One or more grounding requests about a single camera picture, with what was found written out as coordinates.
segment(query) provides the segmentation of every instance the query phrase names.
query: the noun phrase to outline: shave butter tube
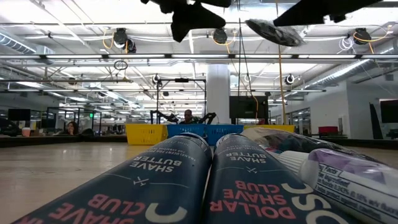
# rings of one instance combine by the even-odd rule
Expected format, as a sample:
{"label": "shave butter tube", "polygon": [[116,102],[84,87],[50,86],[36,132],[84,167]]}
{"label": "shave butter tube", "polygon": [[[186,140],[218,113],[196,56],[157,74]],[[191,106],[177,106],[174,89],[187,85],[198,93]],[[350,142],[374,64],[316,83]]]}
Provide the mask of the shave butter tube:
{"label": "shave butter tube", "polygon": [[361,221],[398,223],[398,170],[330,149],[285,151],[278,160]]}
{"label": "shave butter tube", "polygon": [[211,164],[199,136],[175,136],[14,223],[198,223]]}
{"label": "shave butter tube", "polygon": [[223,138],[213,158],[204,224],[358,223],[254,141]]}

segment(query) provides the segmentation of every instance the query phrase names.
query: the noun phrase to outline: floor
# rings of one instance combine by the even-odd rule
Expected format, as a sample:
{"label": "floor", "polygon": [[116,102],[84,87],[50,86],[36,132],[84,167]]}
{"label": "floor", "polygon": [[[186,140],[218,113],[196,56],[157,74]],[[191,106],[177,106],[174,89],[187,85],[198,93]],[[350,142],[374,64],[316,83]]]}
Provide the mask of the floor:
{"label": "floor", "polygon": [[[84,142],[0,149],[0,222],[15,221],[148,147]],[[398,151],[352,149],[398,168]]]}

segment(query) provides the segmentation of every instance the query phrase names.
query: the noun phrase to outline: monitor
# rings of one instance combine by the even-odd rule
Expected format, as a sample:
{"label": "monitor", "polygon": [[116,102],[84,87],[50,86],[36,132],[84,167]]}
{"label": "monitor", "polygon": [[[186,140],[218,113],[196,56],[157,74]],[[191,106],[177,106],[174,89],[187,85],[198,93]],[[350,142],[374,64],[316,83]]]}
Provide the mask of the monitor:
{"label": "monitor", "polygon": [[8,120],[30,121],[30,109],[8,109]]}
{"label": "monitor", "polygon": [[[259,102],[257,118],[268,120],[268,96],[256,96]],[[251,96],[229,97],[230,118],[256,118],[256,101]]]}
{"label": "monitor", "polygon": [[398,123],[398,100],[380,101],[381,122]]}

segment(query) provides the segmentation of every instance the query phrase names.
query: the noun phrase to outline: white column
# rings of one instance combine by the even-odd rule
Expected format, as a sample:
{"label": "white column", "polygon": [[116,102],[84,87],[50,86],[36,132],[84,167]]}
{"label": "white column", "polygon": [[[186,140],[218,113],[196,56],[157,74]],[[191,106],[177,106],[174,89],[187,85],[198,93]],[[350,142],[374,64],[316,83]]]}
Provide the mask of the white column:
{"label": "white column", "polygon": [[228,65],[208,65],[207,112],[216,113],[220,124],[231,124],[229,118],[230,72]]}

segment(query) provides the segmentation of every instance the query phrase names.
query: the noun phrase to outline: plastic crate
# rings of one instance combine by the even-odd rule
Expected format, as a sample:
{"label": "plastic crate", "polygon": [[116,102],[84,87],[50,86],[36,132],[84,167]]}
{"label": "plastic crate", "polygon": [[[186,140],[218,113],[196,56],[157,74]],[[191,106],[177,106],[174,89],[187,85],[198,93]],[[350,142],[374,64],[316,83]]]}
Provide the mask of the plastic crate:
{"label": "plastic crate", "polygon": [[204,136],[205,127],[205,124],[169,124],[167,125],[167,132],[169,134],[169,138],[181,133],[193,133],[199,136]]}
{"label": "plastic crate", "polygon": [[269,129],[276,129],[276,130],[282,130],[282,131],[287,131],[290,133],[294,132],[294,125],[245,125],[244,129],[246,130],[247,128],[269,128]]}
{"label": "plastic crate", "polygon": [[163,124],[126,124],[127,141],[130,145],[154,145],[167,139]]}
{"label": "plastic crate", "polygon": [[226,134],[240,134],[243,131],[243,125],[233,124],[214,124],[207,125],[207,143],[211,146],[215,146],[217,141]]}

